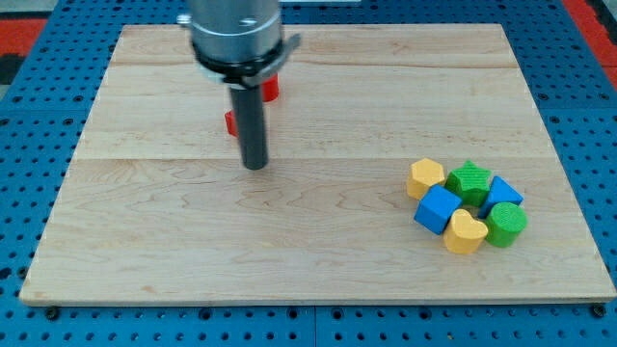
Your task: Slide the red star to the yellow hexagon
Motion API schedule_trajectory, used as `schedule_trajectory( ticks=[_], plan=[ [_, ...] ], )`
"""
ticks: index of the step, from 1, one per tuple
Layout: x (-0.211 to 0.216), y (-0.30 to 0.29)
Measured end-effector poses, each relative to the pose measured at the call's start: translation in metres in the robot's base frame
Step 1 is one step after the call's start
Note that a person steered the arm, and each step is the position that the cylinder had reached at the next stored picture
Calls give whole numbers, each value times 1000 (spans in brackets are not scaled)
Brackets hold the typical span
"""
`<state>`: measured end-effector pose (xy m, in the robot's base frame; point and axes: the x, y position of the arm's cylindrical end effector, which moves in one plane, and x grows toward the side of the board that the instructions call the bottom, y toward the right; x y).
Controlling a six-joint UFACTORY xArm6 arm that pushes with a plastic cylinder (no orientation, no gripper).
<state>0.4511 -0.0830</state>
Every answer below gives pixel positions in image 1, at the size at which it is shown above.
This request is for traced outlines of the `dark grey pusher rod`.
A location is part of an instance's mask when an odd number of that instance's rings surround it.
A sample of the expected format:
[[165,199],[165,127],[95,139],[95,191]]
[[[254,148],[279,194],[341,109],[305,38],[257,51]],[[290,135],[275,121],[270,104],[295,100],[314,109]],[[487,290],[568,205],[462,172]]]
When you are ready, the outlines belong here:
[[252,171],[268,164],[266,123],[259,86],[229,89],[243,166]]

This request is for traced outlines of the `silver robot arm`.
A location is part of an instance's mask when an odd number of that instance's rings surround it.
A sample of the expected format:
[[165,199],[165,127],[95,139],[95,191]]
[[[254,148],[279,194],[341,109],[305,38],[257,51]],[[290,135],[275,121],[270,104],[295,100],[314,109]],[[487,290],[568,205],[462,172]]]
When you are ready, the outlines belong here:
[[228,86],[242,164],[257,171],[269,161],[262,86],[301,45],[283,36],[278,0],[187,0],[176,18],[190,32],[196,61]]

